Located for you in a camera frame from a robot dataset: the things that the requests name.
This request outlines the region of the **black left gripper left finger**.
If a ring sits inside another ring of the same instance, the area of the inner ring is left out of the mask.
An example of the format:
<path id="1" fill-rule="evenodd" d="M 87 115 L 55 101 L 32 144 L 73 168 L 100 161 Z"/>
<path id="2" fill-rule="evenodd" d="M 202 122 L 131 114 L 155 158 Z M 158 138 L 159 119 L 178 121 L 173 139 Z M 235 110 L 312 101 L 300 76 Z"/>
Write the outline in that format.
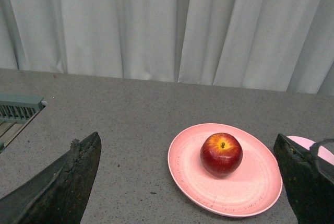
<path id="1" fill-rule="evenodd" d="M 1 198 L 1 223 L 80 223 L 101 157 L 97 132 Z"/>

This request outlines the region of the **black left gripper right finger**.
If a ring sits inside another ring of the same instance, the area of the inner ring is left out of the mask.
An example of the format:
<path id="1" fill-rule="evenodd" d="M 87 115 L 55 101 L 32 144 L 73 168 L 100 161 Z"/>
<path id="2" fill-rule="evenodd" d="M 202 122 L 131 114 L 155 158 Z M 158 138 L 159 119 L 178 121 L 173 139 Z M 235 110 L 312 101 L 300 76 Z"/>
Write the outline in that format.
<path id="1" fill-rule="evenodd" d="M 278 134 L 274 153 L 298 223 L 333 223 L 333 164 L 320 156 L 324 139 L 308 149 Z"/>

